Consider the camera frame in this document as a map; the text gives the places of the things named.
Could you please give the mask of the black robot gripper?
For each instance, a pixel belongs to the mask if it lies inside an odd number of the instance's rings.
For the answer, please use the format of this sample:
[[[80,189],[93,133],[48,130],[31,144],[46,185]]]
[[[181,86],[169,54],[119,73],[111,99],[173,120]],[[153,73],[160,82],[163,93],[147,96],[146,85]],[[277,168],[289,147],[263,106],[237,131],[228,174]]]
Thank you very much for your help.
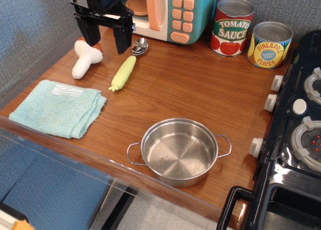
[[[76,22],[89,46],[94,46],[100,41],[100,25],[113,28],[119,55],[131,46],[133,11],[121,0],[70,0],[70,3],[75,8]]]

